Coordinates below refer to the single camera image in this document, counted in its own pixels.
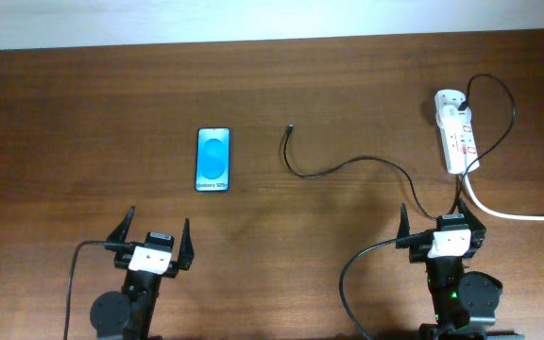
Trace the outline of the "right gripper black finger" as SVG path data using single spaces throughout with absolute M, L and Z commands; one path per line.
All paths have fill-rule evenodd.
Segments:
M 485 236 L 486 227 L 484 224 L 470 211 L 462 198 L 457 200 L 457 209 L 462 214 L 472 231 L 473 236 Z
M 409 247 L 408 238 L 410 237 L 410 223 L 408 212 L 404 203 L 400 204 L 399 229 L 396 236 L 396 248 Z

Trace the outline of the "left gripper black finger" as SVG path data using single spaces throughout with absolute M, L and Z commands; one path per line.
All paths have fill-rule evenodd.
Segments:
M 135 207 L 131 206 L 120 224 L 107 237 L 108 243 L 123 244 L 126 241 L 134 214 Z
M 178 252 L 178 268 L 180 270 L 189 270 L 195 257 L 190 231 L 190 219 L 186 218 Z

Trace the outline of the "white power strip orange switches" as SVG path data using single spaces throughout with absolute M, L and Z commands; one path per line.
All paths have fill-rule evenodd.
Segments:
M 439 127 L 439 131 L 449 174 L 461 175 L 467 168 L 475 171 L 480 166 L 471 122 L 466 125 Z

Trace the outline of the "blue screen Galaxy smartphone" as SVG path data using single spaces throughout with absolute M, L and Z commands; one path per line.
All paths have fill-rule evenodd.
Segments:
M 201 128 L 197 133 L 195 189 L 226 192 L 230 188 L 230 129 Z

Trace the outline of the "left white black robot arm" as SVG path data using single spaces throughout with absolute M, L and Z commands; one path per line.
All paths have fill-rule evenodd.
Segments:
M 118 291 L 102 294 L 91 307 L 90 322 L 98 340 L 147 339 L 161 281 L 189 270 L 195 257 L 189 219 L 174 257 L 171 235 L 151 231 L 141 243 L 127 240 L 134 213 L 130 208 L 105 241 L 105 249 L 114 253 L 114 266 L 126 275 Z

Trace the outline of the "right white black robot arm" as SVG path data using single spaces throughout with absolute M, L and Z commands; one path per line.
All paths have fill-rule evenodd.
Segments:
M 462 200 L 458 212 L 440 215 L 436 227 L 410 232 L 406 208 L 400 208 L 397 248 L 409 250 L 409 262 L 426 266 L 427 286 L 432 297 L 435 322 L 419 326 L 422 340 L 523 339 L 514 331 L 492 331 L 502 283 L 480 271 L 465 270 L 485 240 L 486 227 Z

